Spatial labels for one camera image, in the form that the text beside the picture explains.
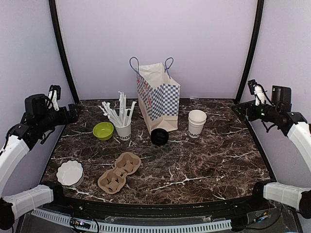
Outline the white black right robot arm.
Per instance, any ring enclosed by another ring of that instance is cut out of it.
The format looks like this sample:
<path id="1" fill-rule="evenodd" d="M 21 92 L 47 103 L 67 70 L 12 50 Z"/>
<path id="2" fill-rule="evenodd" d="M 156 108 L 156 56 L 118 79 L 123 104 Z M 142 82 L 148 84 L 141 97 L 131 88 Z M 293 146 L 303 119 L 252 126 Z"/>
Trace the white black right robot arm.
<path id="1" fill-rule="evenodd" d="M 311 165 L 311 125 L 300 112 L 291 111 L 292 91 L 289 87 L 272 87 L 269 98 L 264 87 L 255 80 L 248 82 L 250 94 L 254 100 L 234 105 L 232 110 L 241 120 L 261 120 L 266 131 L 272 127 L 281 130 L 298 149 L 307 166 Z M 258 182 L 253 189 L 253 196 L 248 199 L 248 207 L 259 210 L 267 200 L 277 201 L 298 211 L 303 218 L 311 217 L 310 188 L 285 185 L 279 182 Z"/>

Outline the black coffee cup lid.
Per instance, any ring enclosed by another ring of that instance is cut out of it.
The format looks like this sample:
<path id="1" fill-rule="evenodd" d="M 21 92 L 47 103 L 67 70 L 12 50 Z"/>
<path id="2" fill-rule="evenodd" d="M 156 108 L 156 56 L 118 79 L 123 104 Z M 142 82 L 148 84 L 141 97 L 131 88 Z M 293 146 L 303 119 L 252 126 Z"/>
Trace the black coffee cup lid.
<path id="1" fill-rule="evenodd" d="M 169 140 L 169 134 L 165 129 L 157 128 L 151 131 L 151 142 L 157 146 L 165 145 Z"/>

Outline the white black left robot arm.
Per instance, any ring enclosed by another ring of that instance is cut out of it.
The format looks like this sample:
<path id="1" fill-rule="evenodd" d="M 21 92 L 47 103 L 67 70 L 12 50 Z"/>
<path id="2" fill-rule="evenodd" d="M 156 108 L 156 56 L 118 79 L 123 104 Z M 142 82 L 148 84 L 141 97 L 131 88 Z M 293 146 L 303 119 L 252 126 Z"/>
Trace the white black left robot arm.
<path id="1" fill-rule="evenodd" d="M 20 161 L 37 142 L 44 144 L 57 126 L 75 123 L 78 108 L 75 104 L 60 107 L 60 87 L 52 85 L 48 95 L 36 94 L 25 99 L 25 113 L 19 124 L 6 134 L 5 144 L 0 150 L 0 188 L 4 189 Z M 12 230 L 14 222 L 22 215 L 50 203 L 57 211 L 69 207 L 63 188 L 53 182 L 14 194 L 0 197 L 0 228 Z"/>

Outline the white paper coffee cup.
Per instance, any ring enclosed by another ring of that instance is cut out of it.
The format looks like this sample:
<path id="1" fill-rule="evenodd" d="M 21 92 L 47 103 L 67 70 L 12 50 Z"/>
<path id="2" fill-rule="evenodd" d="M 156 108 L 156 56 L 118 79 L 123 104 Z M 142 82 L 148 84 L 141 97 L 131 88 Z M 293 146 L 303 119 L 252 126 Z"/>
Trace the white paper coffee cup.
<path id="1" fill-rule="evenodd" d="M 205 112 L 201 110 L 192 110 L 189 112 L 188 118 L 191 118 L 194 121 L 202 122 L 207 119 L 207 115 Z"/>

